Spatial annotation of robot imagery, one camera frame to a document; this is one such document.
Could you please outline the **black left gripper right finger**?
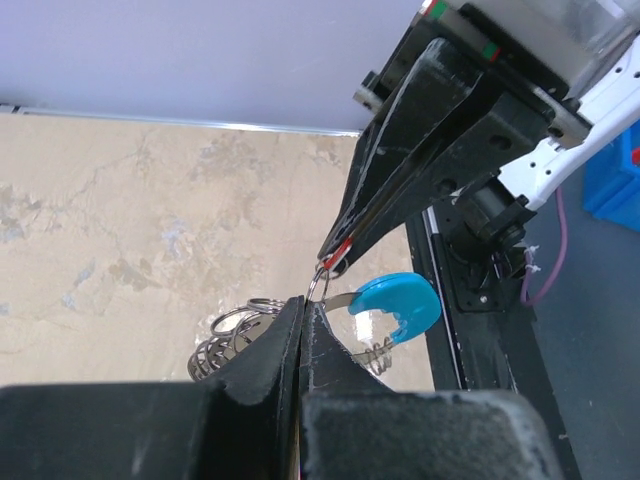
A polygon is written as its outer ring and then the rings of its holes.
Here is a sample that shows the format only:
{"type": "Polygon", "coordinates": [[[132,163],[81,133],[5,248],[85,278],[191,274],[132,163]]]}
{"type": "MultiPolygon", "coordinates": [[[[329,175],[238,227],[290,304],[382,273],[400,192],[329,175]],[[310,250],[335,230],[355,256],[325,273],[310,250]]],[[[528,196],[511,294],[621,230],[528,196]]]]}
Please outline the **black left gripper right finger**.
{"type": "Polygon", "coordinates": [[[300,343],[305,479],[561,479],[541,416],[505,390],[395,392],[328,332],[300,343]]]}

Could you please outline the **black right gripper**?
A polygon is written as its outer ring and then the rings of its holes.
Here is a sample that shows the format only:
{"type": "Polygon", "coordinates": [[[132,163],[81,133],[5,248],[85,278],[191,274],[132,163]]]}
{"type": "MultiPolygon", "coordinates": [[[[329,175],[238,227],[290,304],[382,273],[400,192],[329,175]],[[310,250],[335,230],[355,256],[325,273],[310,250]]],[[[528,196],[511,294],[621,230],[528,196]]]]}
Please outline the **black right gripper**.
{"type": "Polygon", "coordinates": [[[348,261],[356,262],[409,216],[531,152],[543,138],[547,118],[526,103],[507,92],[472,93],[482,76],[475,62],[547,107],[548,134],[562,147],[586,140],[592,123],[565,81],[472,2],[423,2],[382,69],[357,88],[358,103],[373,114],[386,110],[357,141],[319,258],[351,237],[348,261]]]}

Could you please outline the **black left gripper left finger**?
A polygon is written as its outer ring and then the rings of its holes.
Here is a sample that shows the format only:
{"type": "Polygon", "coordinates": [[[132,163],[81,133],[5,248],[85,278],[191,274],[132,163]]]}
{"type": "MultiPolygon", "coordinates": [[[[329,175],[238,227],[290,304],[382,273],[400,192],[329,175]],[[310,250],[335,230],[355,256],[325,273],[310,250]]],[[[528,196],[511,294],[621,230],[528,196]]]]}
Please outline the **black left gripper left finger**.
{"type": "Polygon", "coordinates": [[[305,302],[200,382],[1,391],[5,479],[290,479],[305,302]]]}

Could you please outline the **red key tag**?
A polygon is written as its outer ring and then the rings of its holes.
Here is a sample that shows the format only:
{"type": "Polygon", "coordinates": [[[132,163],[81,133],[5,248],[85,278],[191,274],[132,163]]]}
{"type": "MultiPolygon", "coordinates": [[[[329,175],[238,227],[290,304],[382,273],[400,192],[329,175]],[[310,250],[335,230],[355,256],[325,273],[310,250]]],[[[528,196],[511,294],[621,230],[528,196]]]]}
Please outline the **red key tag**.
{"type": "Polygon", "coordinates": [[[342,262],[349,251],[351,250],[353,244],[353,239],[351,237],[346,238],[340,246],[331,254],[329,254],[325,259],[322,260],[322,267],[327,272],[334,271],[338,264],[342,262]]]}

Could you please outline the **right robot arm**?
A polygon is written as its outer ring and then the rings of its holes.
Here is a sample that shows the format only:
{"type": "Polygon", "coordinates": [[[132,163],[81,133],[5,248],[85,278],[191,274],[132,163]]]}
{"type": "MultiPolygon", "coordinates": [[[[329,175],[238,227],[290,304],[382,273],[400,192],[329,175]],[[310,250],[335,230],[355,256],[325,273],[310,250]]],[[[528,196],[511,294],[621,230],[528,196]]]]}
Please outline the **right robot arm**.
{"type": "Polygon", "coordinates": [[[426,1],[355,100],[361,132],[322,268],[498,179],[526,212],[639,116],[635,1],[426,1]]]}

